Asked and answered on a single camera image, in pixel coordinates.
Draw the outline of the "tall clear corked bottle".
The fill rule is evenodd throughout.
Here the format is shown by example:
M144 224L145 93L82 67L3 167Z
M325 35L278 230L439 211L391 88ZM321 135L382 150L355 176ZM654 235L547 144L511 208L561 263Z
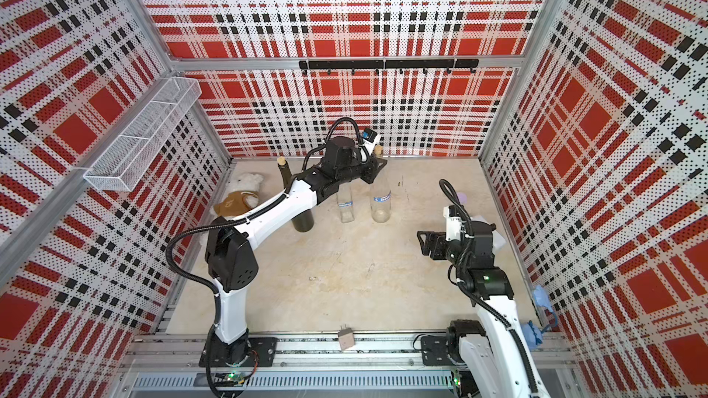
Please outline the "tall clear corked bottle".
M384 158L384 149L377 146L374 156ZM385 223L391 217L391 191L385 168L375 177L370 188L372 219L377 223Z

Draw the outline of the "small clear black-capped bottle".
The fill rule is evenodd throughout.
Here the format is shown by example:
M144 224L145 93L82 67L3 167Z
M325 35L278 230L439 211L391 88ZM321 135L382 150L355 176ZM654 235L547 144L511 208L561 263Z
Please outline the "small clear black-capped bottle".
M339 191L337 192L337 205L339 206L341 222L353 222L355 215L350 184L341 184L341 186L339 186Z

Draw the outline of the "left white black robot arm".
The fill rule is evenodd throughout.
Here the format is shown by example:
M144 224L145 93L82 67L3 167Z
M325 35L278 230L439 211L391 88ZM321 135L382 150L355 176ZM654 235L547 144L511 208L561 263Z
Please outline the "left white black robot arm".
M257 275L258 246L291 219L335 195L341 185L358 179L372 184L386 165L374 156L379 145L380 136L369 128L357 141L332 137L326 140L322 160L294 175L281 193L231 221L214 223L218 229L208 234L206 263L217 289L214 335L219 342L230 346L246 337L247 287Z

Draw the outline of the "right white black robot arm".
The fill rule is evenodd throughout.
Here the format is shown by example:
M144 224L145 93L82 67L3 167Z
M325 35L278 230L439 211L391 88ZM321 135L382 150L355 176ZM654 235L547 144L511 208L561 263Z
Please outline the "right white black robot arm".
M448 261L449 281L470 300L477 317L453 320L445 337L420 337L423 364L457 365L459 397L549 397L519 320L507 274L495 264L504 245L493 224L446 219L444 232L419 231L421 253Z

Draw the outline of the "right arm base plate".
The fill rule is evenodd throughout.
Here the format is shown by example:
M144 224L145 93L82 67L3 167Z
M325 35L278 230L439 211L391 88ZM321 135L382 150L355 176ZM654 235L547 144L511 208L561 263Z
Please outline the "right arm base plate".
M448 347L448 339L441 335L422 335L418 338L422 363L427 367L461 367L466 364L454 356Z

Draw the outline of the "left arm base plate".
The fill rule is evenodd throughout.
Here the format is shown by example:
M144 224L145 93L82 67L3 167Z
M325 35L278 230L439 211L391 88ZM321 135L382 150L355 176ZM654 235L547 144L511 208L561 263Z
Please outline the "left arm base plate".
M231 344L225 344L219 337L212 336L205 344L199 367L205 368L207 361L211 368L271 367L276 355L278 339L275 337L241 337Z

